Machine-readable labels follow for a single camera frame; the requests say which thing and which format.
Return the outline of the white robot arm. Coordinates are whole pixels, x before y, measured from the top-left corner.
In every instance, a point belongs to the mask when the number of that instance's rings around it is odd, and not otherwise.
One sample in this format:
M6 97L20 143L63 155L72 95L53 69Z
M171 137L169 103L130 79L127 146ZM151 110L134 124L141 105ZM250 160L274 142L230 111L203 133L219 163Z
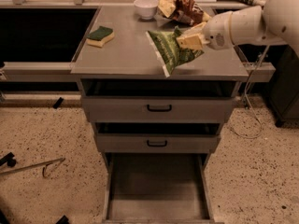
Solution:
M299 0L266 0L263 6L228 11L177 37L182 49L229 49L237 45L289 45L299 55Z

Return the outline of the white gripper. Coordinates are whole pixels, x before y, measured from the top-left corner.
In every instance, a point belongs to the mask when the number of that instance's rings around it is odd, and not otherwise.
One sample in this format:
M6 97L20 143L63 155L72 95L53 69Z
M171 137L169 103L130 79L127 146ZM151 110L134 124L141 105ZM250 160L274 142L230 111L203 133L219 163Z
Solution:
M203 21L183 32L177 37L178 45L182 49L201 50L208 45L214 50L229 49L233 46L230 36L230 19L233 12L217 14L208 22Z

